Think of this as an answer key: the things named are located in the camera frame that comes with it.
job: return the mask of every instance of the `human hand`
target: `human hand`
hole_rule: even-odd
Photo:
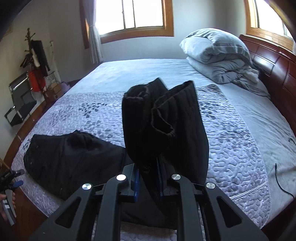
[[[6,195],[0,194],[0,202],[2,202],[5,199],[6,199]],[[13,196],[12,196],[12,204],[13,204],[13,208],[16,209],[17,207],[15,205],[15,193],[13,193]],[[2,204],[0,205],[0,213],[1,213],[2,217],[4,218],[4,220],[7,221],[7,216],[3,210]]]

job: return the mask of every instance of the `black cable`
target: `black cable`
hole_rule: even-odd
[[[290,140],[291,140],[292,142],[294,142],[294,144],[296,145],[295,141],[294,141],[292,138],[289,139],[289,142],[290,142]]]
[[[292,193],[289,193],[289,192],[287,192],[286,190],[282,189],[281,185],[279,184],[279,181],[277,180],[277,176],[276,176],[276,182],[278,183],[279,188],[280,188],[283,192],[285,192],[285,193],[291,195],[291,196],[295,199],[295,197],[294,197],[294,195],[293,195]]]

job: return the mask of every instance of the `bedspread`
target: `bedspread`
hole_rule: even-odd
[[[202,120],[209,139],[210,156],[207,181],[217,184],[258,226],[267,222],[271,202],[268,178],[260,151],[244,120],[214,84],[196,88]],[[123,91],[107,93],[73,93],[65,95],[39,120],[21,144],[12,167],[24,168],[23,155],[34,134],[62,135],[74,130],[91,133],[113,144],[124,146],[121,122]],[[25,173],[22,190],[47,216],[62,203],[43,190]],[[122,226],[122,239],[132,240],[130,225]],[[175,239],[166,229],[143,227],[154,240]]]

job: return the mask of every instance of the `cardboard box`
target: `cardboard box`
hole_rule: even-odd
[[[62,85],[58,82],[52,83],[50,86],[48,86],[47,90],[53,90],[54,93],[58,93],[62,89]]]
[[[62,89],[60,89],[60,91],[58,91],[58,92],[55,92],[53,89],[51,89],[51,90],[47,90],[45,92],[45,95],[49,99],[50,102],[54,102],[54,101],[58,100],[59,98],[61,98],[64,95],[64,93],[63,93]]]

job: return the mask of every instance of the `wall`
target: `wall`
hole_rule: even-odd
[[[105,61],[139,58],[185,58],[181,40],[199,28],[227,29],[227,0],[173,0],[174,37],[124,39],[103,44]],[[61,79],[83,78],[96,65],[83,46],[78,0],[51,0],[49,31]]]
[[[247,20],[244,0],[226,0],[226,4],[228,7],[227,31],[238,37],[246,34]]]
[[[13,106],[8,84],[26,70],[29,70],[20,68],[25,57],[24,50],[28,49],[28,42],[24,41],[28,27],[32,34],[36,33],[33,39],[42,41],[47,60],[49,64],[52,62],[47,15],[47,1],[33,0],[15,18],[13,32],[0,41],[0,157],[2,159],[15,137],[15,133],[20,128],[20,125],[11,128],[4,118],[4,114]],[[43,96],[38,93],[35,96],[38,101],[36,108],[43,101]]]
[[[84,49],[79,0],[48,0],[49,32],[54,42],[54,56],[62,81],[81,79],[96,65],[89,49]]]

